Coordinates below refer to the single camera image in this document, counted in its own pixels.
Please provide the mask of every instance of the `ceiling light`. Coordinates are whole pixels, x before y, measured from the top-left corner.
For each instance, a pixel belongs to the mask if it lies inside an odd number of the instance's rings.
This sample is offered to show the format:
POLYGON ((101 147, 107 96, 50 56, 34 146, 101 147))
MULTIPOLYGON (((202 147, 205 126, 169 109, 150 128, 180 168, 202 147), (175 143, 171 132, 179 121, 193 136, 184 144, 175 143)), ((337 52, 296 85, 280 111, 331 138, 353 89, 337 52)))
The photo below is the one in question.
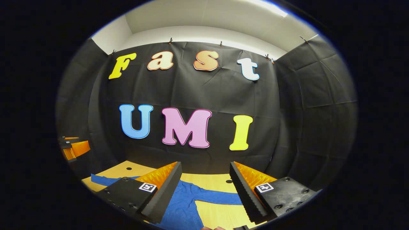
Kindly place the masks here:
POLYGON ((282 11, 278 6, 276 6, 273 3, 268 2, 268 1, 263 1, 263 0, 244 0, 244 1, 251 2, 251 3, 256 4, 256 5, 260 6, 260 7, 266 8, 266 9, 280 15, 281 17, 285 17, 285 16, 288 15, 288 13, 282 11))

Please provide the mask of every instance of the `table surface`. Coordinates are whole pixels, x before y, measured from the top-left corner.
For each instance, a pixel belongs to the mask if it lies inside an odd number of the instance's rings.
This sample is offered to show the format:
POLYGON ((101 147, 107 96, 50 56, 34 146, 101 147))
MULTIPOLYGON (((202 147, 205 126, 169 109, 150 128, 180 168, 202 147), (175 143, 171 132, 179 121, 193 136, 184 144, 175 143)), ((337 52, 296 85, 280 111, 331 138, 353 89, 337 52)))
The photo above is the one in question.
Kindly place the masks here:
MULTIPOLYGON (((105 176, 108 178, 142 176, 146 173, 155 170, 143 165, 135 164, 130 161, 124 161, 110 169, 107 169, 97 176, 105 176)), ((201 188, 220 192, 237 193, 233 183, 227 183, 231 180, 229 174, 187 174, 182 173, 180 179, 184 182, 193 183, 201 188)), ((100 191, 106 186, 91 182, 91 177, 85 178, 82 182, 91 190, 100 191)), ((253 228, 258 225, 252 223, 247 216, 243 205, 220 205, 212 204, 203 201, 196 201, 199 216, 202 219, 203 225, 214 229, 218 226, 232 230, 233 228, 247 225, 248 228, 253 228)))

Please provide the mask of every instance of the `blue cloth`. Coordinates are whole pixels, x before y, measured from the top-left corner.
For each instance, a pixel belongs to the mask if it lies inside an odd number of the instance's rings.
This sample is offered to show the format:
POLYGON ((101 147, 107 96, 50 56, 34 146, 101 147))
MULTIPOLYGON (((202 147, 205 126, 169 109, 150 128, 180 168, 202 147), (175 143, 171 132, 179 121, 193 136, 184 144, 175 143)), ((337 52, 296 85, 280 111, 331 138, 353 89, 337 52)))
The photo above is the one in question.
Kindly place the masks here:
MULTIPOLYGON (((121 178, 107 178, 91 174, 92 182, 105 186, 109 186, 119 179, 121 178)), ((195 201, 242 205, 237 193, 206 190, 180 180, 161 223, 154 225, 166 230, 200 230, 203 228, 203 223, 195 201)))

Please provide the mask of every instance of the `letter m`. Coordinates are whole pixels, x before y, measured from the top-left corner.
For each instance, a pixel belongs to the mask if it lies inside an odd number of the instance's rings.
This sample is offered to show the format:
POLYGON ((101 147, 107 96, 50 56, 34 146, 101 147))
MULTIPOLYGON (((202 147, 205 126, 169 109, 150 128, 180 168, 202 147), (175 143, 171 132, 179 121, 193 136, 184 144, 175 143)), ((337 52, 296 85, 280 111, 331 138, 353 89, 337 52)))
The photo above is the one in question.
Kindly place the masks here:
POLYGON ((164 144, 176 144, 176 140, 173 138, 173 132, 175 132, 181 145, 184 145, 192 134, 192 140, 189 141, 190 146, 195 148, 210 146, 207 142, 207 122, 211 117, 209 110, 195 110, 187 124, 183 121, 177 108, 164 108, 162 114, 165 115, 165 137, 162 139, 164 144))

